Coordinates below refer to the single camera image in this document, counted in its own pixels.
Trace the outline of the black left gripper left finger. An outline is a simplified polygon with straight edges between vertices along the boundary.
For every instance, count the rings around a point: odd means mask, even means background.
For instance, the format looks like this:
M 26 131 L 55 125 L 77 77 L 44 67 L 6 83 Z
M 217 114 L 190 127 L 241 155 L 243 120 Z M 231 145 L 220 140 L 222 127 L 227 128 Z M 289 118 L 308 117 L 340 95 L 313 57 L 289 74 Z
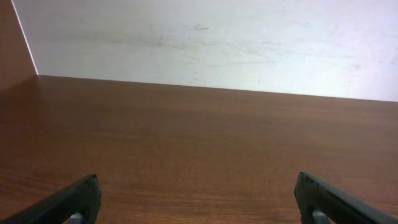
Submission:
M 95 174 L 59 190 L 51 196 L 1 221 L 3 224 L 64 223 L 73 215 L 81 223 L 96 221 L 101 206 L 101 189 Z

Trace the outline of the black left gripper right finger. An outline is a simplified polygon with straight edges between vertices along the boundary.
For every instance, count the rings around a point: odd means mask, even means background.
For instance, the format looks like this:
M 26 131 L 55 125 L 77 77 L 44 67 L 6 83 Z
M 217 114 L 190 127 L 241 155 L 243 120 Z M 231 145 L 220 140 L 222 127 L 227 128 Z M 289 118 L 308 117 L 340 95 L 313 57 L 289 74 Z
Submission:
M 302 223 L 389 224 L 397 219 L 340 191 L 307 173 L 300 172 L 294 189 Z

